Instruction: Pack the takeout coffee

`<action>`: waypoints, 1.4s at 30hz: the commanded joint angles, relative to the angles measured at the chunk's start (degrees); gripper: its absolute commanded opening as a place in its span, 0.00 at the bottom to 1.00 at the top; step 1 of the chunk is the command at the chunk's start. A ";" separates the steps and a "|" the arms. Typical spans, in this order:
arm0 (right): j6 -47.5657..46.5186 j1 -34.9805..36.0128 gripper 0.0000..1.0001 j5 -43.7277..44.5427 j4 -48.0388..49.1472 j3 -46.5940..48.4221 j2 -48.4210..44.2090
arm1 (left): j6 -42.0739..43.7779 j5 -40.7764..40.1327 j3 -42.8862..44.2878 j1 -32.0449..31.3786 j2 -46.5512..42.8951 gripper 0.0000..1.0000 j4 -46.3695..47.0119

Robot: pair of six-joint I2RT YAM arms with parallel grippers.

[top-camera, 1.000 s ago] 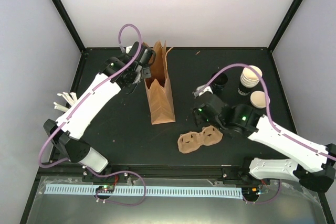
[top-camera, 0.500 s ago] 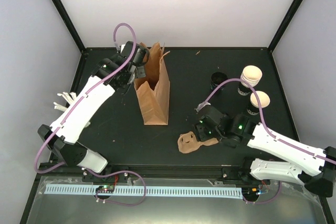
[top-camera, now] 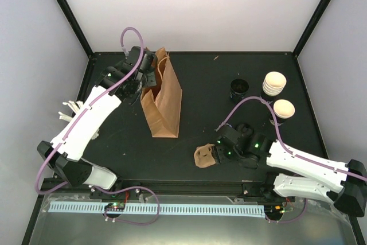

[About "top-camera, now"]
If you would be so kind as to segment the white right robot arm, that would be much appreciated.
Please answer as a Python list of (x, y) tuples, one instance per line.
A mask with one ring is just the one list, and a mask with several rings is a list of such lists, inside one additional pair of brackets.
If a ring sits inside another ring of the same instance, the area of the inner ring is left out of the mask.
[(260, 187), (268, 201), (277, 197), (319, 200), (350, 216), (363, 217), (366, 210), (366, 168), (357, 160), (348, 163), (327, 160), (303, 152), (279, 140), (254, 133), (247, 126), (223, 125), (212, 149), (216, 164), (238, 162), (244, 168), (277, 168), (279, 173)]

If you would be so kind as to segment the brown paper bag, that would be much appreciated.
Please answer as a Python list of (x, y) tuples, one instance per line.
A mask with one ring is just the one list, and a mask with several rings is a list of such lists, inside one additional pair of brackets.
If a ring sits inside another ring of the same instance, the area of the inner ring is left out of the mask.
[(144, 88), (140, 103), (152, 137), (178, 138), (182, 88), (166, 49), (158, 49), (155, 55), (157, 85)]

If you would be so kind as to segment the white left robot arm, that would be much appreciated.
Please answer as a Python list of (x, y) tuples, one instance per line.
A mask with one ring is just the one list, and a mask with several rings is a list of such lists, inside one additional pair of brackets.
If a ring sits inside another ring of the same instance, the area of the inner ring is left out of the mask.
[(83, 103), (69, 103), (75, 115), (50, 142), (37, 146), (46, 165), (72, 187), (98, 186), (111, 199), (123, 192), (117, 175), (83, 158), (85, 148), (107, 117), (127, 101), (133, 104), (146, 87), (156, 85), (158, 58), (149, 50), (134, 46), (123, 60), (107, 67)]

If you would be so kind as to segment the brown cardboard cup carrier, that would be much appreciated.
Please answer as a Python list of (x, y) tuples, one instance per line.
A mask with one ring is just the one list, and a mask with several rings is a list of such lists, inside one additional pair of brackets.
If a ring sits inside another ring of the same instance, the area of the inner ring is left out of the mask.
[(199, 168), (207, 168), (216, 164), (213, 156), (214, 144), (206, 144), (196, 148), (193, 157), (194, 163)]

